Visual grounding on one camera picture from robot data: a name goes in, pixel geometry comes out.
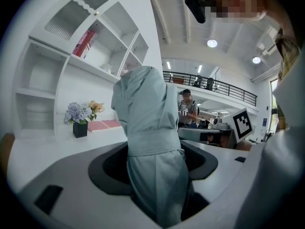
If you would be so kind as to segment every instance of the fabric belt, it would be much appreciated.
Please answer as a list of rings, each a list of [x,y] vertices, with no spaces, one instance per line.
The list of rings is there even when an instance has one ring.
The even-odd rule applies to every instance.
[[[139,132],[128,137],[128,156],[156,155],[180,148],[177,130]]]

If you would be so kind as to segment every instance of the railing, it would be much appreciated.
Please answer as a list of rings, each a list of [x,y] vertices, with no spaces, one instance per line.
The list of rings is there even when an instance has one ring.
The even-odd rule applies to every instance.
[[[206,78],[203,76],[163,71],[163,78],[165,82],[172,82],[187,86],[194,86],[206,90],[210,90],[216,93],[224,94],[235,99],[241,100],[245,103],[256,106],[257,96],[243,90],[237,86],[233,86],[221,81],[216,81],[213,78]]]

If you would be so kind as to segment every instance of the flower vase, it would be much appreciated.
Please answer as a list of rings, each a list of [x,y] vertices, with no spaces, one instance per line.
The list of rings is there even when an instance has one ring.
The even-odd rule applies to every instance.
[[[73,134],[76,138],[87,136],[88,132],[88,121],[86,121],[86,124],[80,124],[77,122],[73,123]]]

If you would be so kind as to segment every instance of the gray robe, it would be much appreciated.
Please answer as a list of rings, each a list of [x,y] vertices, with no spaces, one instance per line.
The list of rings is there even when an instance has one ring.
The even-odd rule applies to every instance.
[[[114,85],[112,109],[128,137],[128,175],[140,207],[164,228],[181,222],[188,169],[177,134],[177,89],[141,66]]]

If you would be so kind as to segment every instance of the white cabinet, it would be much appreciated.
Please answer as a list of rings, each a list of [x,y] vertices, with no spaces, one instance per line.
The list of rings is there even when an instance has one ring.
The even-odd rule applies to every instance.
[[[54,106],[68,55],[29,40],[15,77],[15,135],[54,136]]]
[[[96,37],[89,41],[87,54],[78,57],[72,52],[87,30]],[[148,51],[118,0],[61,0],[29,37],[15,73],[12,108],[17,138],[56,135],[55,110],[67,65],[115,83],[123,67],[130,71],[141,66]],[[112,67],[111,73],[101,68],[105,64]]]
[[[116,0],[61,0],[37,23],[30,37],[65,53]]]

